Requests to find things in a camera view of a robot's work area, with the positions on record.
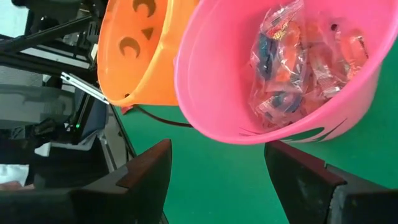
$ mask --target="jack-o'-lantern face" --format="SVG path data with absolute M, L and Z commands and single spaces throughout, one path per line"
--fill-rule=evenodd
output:
M 98 52 L 98 72 L 105 74 L 100 82 L 118 87 L 101 85 L 108 98 L 124 98 L 137 88 L 157 48 L 166 8 L 166 0 L 109 0 L 99 38 L 106 51 Z

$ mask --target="green floor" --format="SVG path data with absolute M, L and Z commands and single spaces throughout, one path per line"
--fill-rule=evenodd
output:
M 398 44 L 384 62 L 369 113 L 355 128 L 335 140 L 295 146 L 365 179 L 398 188 L 397 62 Z M 177 107 L 144 108 L 162 118 L 185 121 Z M 136 111 L 120 117 L 137 153 L 164 138 L 173 142 L 172 180 L 164 208 L 171 224 L 288 223 L 267 174 L 263 145 L 222 144 Z

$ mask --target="candy wrapper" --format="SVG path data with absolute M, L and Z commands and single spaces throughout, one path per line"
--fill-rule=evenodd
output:
M 345 64 L 346 78 L 351 80 L 369 58 L 363 33 L 344 20 L 335 23 L 335 40 Z
M 303 1 L 271 9 L 253 45 L 251 64 L 256 69 L 251 107 L 265 128 L 295 121 L 306 92 L 307 50 Z
M 263 20 L 252 48 L 252 65 L 266 91 L 305 91 L 305 30 L 303 1 L 271 9 Z
M 249 104 L 266 131 L 283 128 L 336 96 L 367 59 L 363 34 L 344 19 L 304 17 L 302 0 L 271 9 L 252 48 Z

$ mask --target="white wall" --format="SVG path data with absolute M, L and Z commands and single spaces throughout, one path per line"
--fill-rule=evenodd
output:
M 0 34 L 9 37 L 24 34 L 28 10 L 15 7 L 11 0 L 1 0 L 0 9 Z

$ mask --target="black metal frame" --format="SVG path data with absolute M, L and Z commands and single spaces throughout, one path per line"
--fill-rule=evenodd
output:
M 25 26 L 25 35 L 32 34 L 30 29 L 34 25 L 34 21 L 35 21 L 35 14 L 31 10 L 29 10 L 28 16 L 27 16 L 27 21 L 26 21 L 26 26 Z M 87 54 L 89 53 L 88 52 L 89 49 L 81 48 L 79 45 L 71 46 L 71 45 L 63 43 L 62 41 L 59 41 L 59 40 L 49 40 L 49 41 L 42 43 L 42 45 L 45 47 L 51 48 L 51 49 L 57 49 L 57 50 L 61 50 L 63 52 L 67 52 L 69 54 L 72 54 L 73 56 L 69 56 L 67 54 L 60 54 L 59 52 L 51 51 L 51 50 L 45 49 L 40 46 L 36 46 L 35 48 L 38 48 L 40 50 L 49 51 L 53 54 L 60 54 L 64 57 L 70 57 L 75 60 L 80 60 L 78 57 L 76 57 L 77 55 L 81 55 L 81 56 L 84 56 L 85 58 L 87 58 Z
M 111 105 L 111 109 L 112 109 L 114 117 L 116 118 L 117 124 L 119 126 L 121 137 L 124 140 L 124 144 L 126 146 L 125 150 L 127 150 L 129 154 L 131 153 L 132 157 L 134 158 L 137 156 L 137 152 L 136 152 L 135 148 L 132 146 L 130 139 L 128 138 L 127 132 L 124 129 L 124 126 L 118 116 L 118 112 L 116 111 L 115 106 Z
M 81 32 L 89 26 L 93 19 L 97 18 L 96 16 L 97 15 L 85 16 L 35 34 L 22 35 L 16 38 L 0 35 L 0 38 L 2 38 L 2 41 L 0 41 L 0 65 L 59 78 L 62 72 L 71 73 L 94 86 L 98 86 L 96 70 L 91 69 L 92 66 L 89 68 L 81 68 L 21 52 L 28 48 L 43 50 L 37 45 L 43 44 L 44 42 L 51 43 L 54 39 L 67 34 Z M 94 100 L 92 96 L 86 93 L 83 94 L 80 106 L 71 118 L 70 131 L 63 137 L 64 140 L 71 141 L 72 144 L 78 144 L 80 142 Z
M 108 5 L 108 0 L 87 0 L 92 5 L 95 6 L 95 11 L 98 13 L 97 16 L 99 19 L 103 19 L 105 16 L 106 5 Z
M 89 54 L 89 49 L 84 50 L 81 48 L 75 48 L 56 40 L 52 42 L 47 42 L 46 44 L 38 45 L 34 48 L 73 60 L 91 63 L 87 57 L 87 55 Z

